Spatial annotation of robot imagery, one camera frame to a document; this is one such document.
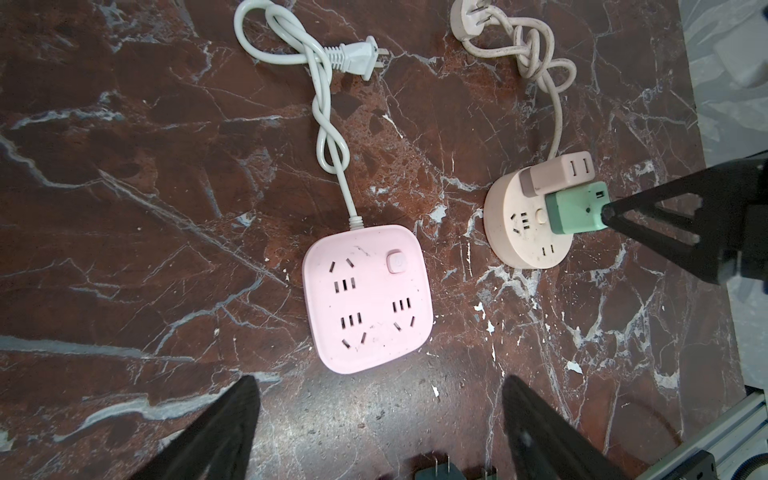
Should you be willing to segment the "pink plug adapter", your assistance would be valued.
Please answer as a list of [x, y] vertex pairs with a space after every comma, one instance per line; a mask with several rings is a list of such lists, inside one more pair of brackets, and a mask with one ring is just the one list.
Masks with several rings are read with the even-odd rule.
[[522, 192], [526, 197], [544, 196], [595, 178], [595, 167], [589, 152], [563, 154], [526, 168], [520, 174]]

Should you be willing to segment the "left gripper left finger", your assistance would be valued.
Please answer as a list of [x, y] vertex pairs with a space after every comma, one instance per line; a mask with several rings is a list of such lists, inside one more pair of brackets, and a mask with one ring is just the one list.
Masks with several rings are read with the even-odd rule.
[[242, 377], [132, 477], [245, 479], [260, 405], [256, 379]]

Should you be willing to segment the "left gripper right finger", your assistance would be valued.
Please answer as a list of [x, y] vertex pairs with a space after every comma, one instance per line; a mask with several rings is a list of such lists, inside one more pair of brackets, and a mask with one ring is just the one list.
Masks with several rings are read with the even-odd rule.
[[519, 479], [625, 479], [522, 379], [503, 383], [504, 431]]

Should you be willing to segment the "pink square power strip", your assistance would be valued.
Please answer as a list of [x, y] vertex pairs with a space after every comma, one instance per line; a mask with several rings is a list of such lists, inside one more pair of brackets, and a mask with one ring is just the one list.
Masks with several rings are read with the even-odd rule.
[[372, 226], [315, 242], [302, 264], [308, 320], [323, 364], [354, 374], [419, 349], [434, 319], [416, 236]]

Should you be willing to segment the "green plug adapter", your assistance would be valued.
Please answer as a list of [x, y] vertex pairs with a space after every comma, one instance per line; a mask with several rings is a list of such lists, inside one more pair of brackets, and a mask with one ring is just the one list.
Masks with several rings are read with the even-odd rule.
[[610, 203], [605, 182], [586, 183], [545, 195], [551, 229], [568, 235], [606, 228], [601, 212]]

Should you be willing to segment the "beige round power strip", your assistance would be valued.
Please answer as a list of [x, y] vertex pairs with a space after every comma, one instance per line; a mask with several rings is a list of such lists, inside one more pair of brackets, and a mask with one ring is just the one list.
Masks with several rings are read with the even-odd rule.
[[556, 234], [542, 195], [530, 197], [526, 168], [499, 178], [484, 204], [484, 230], [495, 255], [518, 269], [549, 269], [569, 253], [573, 236]]

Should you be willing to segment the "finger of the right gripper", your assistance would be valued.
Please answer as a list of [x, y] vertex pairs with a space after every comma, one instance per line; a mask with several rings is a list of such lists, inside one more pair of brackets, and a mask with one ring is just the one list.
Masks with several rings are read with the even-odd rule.
[[[633, 222], [636, 211], [698, 240], [687, 244]], [[601, 220], [698, 279], [767, 281], [767, 152], [720, 163], [610, 202]]]

